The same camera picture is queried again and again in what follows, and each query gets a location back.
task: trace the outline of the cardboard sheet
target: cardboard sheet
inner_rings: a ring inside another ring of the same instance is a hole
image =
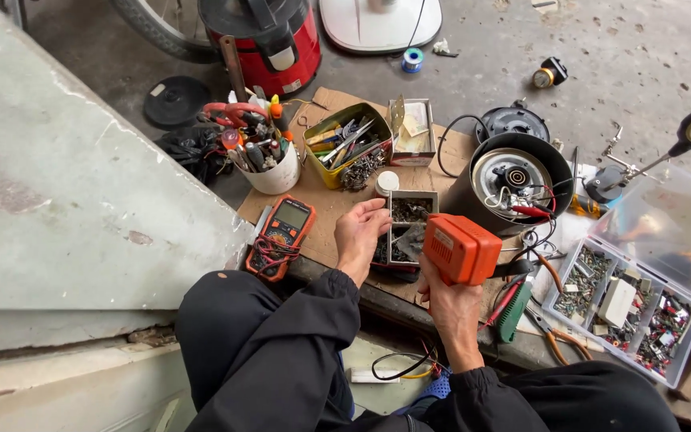
[[[304,104],[290,122],[290,128],[295,137],[295,143],[301,154],[305,153],[303,150],[302,133],[306,130],[306,128],[301,126],[298,122],[301,117],[302,120],[300,123],[307,123],[309,126],[313,126],[334,112],[360,102],[370,103],[380,113],[386,112],[386,107],[383,105],[364,101],[356,96],[323,87],[320,87],[316,91],[313,102],[327,109],[316,106],[316,104]],[[434,124],[433,127],[436,136],[441,137],[445,127],[437,124]],[[449,172],[461,172],[473,155],[475,150],[475,139],[470,135],[450,131],[441,149],[441,156],[444,158],[443,163],[445,168],[447,168]],[[311,232],[308,234],[308,238],[302,243],[301,253],[307,258],[332,268],[335,267],[338,257],[335,239],[332,236],[332,233],[335,231],[335,222],[342,214],[349,211],[354,204],[373,197],[375,190],[372,185],[377,175],[373,174],[369,181],[369,187],[360,192],[331,191],[326,188],[316,170],[308,165],[310,165],[310,161],[306,161],[306,166],[302,170],[300,180],[295,187],[288,192],[296,199],[308,205],[312,205],[316,209],[316,222]],[[380,172],[386,169],[398,174],[400,189],[437,191],[439,192],[440,199],[444,197],[449,187],[455,181],[454,178],[450,178],[441,172],[436,160],[431,162],[431,165],[427,167],[387,167],[382,168]],[[256,223],[264,207],[274,204],[276,199],[276,196],[261,194],[253,189],[239,208],[239,215],[250,222]],[[514,247],[517,242],[518,240],[516,239],[508,240],[505,242],[504,248]],[[513,254],[514,252],[502,253],[500,262],[510,260]],[[420,304],[420,296],[417,295],[417,283],[401,284],[392,280],[389,281],[387,278],[376,277],[375,275],[370,275],[367,281],[377,288],[394,294],[399,298],[403,298],[411,303]],[[481,309],[482,321],[490,314],[494,301],[493,297],[497,295],[502,284],[503,282],[501,280],[488,280],[485,283],[485,295],[482,300]]]

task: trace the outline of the black pants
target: black pants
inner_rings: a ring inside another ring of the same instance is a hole
[[[220,278],[219,273],[230,274],[230,278]],[[175,331],[197,411],[220,388],[245,341],[280,305],[280,300],[259,280],[239,271],[209,273],[188,291],[180,305]],[[518,390],[552,431],[618,430],[616,421],[609,421],[610,412],[616,413],[622,424],[636,425],[633,430],[678,430],[652,385],[616,364],[587,361],[501,382]],[[348,424],[352,401],[346,376],[337,370],[317,429],[331,430]],[[432,404],[423,415],[413,414],[419,420],[447,415],[441,402]]]

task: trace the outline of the bicycle wheel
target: bicycle wheel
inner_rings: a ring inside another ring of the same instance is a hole
[[[220,57],[206,36],[197,0],[110,0],[121,18],[161,51],[192,63]]]

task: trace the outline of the black jacket sleeve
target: black jacket sleeve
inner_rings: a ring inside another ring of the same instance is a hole
[[[188,430],[314,430],[340,367],[333,353],[359,330],[358,303],[340,270],[294,293],[246,342]]]
[[[501,383],[492,368],[453,374],[449,387],[447,398],[429,407],[423,418],[437,432],[548,431],[521,393]]]

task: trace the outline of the concrete wall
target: concrete wall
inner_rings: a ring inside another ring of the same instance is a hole
[[[0,349],[171,320],[252,231],[0,15]]]
[[[0,366],[0,430],[178,432],[196,411],[178,344]]]

